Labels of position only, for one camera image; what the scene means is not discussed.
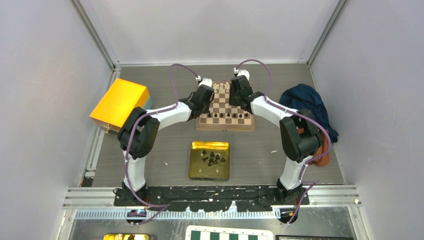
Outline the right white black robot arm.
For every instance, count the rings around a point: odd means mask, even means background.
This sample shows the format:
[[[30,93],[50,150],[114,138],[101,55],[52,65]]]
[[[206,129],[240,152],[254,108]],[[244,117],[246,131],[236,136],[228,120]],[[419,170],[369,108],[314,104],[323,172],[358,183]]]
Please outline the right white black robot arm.
[[[312,113],[308,109],[298,111],[284,107],[262,92],[253,92],[248,77],[240,73],[230,80],[229,102],[278,127],[287,159],[277,180],[276,193],[281,204],[291,205],[301,191],[307,162],[323,143],[318,127],[312,122]]]

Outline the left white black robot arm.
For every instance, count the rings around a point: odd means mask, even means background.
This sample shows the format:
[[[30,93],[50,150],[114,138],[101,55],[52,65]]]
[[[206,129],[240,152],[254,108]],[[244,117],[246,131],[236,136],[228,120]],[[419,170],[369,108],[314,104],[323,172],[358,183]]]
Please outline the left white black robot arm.
[[[125,160],[122,190],[129,203],[138,207],[146,200],[146,158],[153,149],[158,132],[208,113],[213,99],[214,89],[209,82],[199,84],[189,97],[170,106],[151,110],[136,107],[131,111],[117,135]]]

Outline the wooden chess board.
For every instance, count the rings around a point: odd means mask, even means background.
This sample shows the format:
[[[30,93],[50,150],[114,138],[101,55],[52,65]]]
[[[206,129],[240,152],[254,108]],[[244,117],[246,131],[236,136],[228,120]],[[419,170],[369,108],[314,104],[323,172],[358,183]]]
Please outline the wooden chess board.
[[[214,99],[209,105],[209,111],[211,117],[208,117],[208,113],[201,114],[196,120],[194,128],[198,131],[244,131],[252,132],[256,129],[255,117],[249,112],[242,110],[239,106],[229,105],[230,93],[226,93],[225,89],[223,93],[219,92],[220,83],[230,84],[228,81],[214,81],[212,83],[212,89],[214,85],[218,85],[218,92],[214,93]]]

